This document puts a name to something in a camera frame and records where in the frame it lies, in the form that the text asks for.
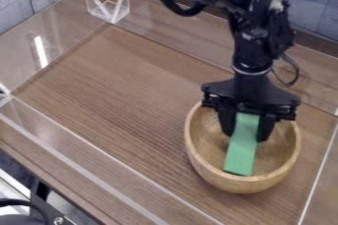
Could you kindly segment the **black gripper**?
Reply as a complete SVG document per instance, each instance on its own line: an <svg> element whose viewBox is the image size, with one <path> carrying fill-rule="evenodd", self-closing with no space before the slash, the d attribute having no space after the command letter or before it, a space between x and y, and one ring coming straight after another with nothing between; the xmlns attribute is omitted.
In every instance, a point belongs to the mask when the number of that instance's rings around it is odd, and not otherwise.
<svg viewBox="0 0 338 225"><path fill-rule="evenodd" d="M240 113L260 114L257 141L268 140L279 119L295 120L299 97L280 89L265 74L249 76L235 74L223 81L204 83L200 87L204 94L202 104L217 107L228 103ZM220 128L231 136L236 124L236 112L220 109L217 112Z"/></svg>

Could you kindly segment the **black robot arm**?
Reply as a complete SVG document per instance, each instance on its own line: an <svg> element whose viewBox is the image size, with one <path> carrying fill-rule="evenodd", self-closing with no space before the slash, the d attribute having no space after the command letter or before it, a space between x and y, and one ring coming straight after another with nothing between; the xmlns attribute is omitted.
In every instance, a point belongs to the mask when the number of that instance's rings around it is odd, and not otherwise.
<svg viewBox="0 0 338 225"><path fill-rule="evenodd" d="M273 85L273 62L285 61L293 46L293 30L288 23L288 0L189 0L192 5L180 7L173 0L160 0L164 6L182 17L197 15L206 7L219 8L228 17L233 39L231 67L233 78L201 85L201 104L217 113L221 131L231 136L241 113L257 117L256 138L269 138L275 123L293 120L299 106L296 95Z"/></svg>

